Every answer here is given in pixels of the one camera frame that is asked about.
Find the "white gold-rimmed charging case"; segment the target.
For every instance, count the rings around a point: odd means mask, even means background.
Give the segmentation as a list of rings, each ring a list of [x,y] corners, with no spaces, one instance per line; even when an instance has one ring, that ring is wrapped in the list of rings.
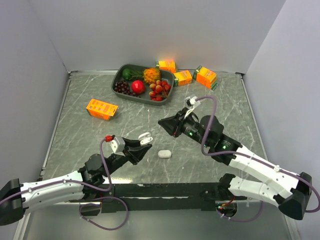
[[[153,141],[153,137],[150,132],[144,132],[138,136],[138,141],[141,146],[145,146]]]

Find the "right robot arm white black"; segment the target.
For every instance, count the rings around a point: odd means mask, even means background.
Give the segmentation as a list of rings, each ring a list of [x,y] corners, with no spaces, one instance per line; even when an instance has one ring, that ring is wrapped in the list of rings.
[[[312,177],[308,173],[287,171],[256,155],[225,135],[224,126],[216,116],[206,115],[199,119],[185,107],[174,116],[160,119],[158,124],[170,136],[177,138],[184,134],[200,143],[204,155],[257,179],[251,181],[225,174],[218,187],[223,199],[232,196],[253,198],[276,206],[294,220],[303,219],[312,194]]]

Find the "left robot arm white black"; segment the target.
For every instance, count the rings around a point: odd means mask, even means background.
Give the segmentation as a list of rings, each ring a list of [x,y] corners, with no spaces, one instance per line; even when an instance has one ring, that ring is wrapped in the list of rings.
[[[53,204],[78,200],[95,200],[99,193],[108,193],[113,184],[102,187],[105,178],[130,162],[137,165],[152,147],[153,138],[147,136],[131,140],[106,136],[101,142],[109,143],[112,154],[93,154],[78,170],[49,180],[21,183],[18,178],[8,181],[0,190],[0,224],[18,222],[24,215]]]

